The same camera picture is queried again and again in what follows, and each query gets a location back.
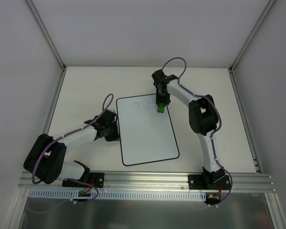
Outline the small whiteboard black frame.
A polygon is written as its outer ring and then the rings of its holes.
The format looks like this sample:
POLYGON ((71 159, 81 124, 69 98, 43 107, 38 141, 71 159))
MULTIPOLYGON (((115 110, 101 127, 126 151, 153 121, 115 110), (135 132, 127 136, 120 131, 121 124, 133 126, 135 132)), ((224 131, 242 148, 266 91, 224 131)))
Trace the small whiteboard black frame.
POLYGON ((169 110, 157 112, 155 94, 118 98, 116 108, 125 166, 179 157, 169 110))

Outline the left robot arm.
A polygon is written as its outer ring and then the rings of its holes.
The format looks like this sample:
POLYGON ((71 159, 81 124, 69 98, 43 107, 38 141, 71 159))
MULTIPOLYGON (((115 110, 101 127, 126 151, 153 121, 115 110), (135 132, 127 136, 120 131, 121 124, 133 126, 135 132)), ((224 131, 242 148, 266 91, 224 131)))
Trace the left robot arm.
POLYGON ((38 136, 23 167, 32 174, 32 183, 51 184, 63 179, 64 187, 83 187, 93 184, 90 168, 79 161, 66 161, 71 151, 95 140, 119 141, 117 113, 103 110, 99 116, 84 122, 84 126, 54 138, 48 134, 38 136))

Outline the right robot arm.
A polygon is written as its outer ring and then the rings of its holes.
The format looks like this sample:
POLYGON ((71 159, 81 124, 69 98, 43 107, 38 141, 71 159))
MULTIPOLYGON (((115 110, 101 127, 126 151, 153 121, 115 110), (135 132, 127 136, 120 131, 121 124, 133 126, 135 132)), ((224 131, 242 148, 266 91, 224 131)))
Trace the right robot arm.
POLYGON ((203 172, 194 182, 200 188, 216 188, 225 176, 225 172, 219 166, 215 152, 213 136, 220 118, 212 96, 191 92, 180 84, 177 76, 167 76, 161 69, 152 74, 152 79, 156 88, 157 112, 164 112, 165 107, 171 102, 171 95, 188 108, 189 125, 192 131, 198 134, 204 160, 203 172))

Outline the green whiteboard eraser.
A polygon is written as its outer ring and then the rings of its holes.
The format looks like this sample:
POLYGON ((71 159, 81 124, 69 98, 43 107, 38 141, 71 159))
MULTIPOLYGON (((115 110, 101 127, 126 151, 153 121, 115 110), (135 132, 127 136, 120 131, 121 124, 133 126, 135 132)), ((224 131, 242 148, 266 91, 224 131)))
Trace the green whiteboard eraser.
POLYGON ((157 112, 163 113, 165 111, 165 106, 164 104, 158 104, 157 105, 157 112))

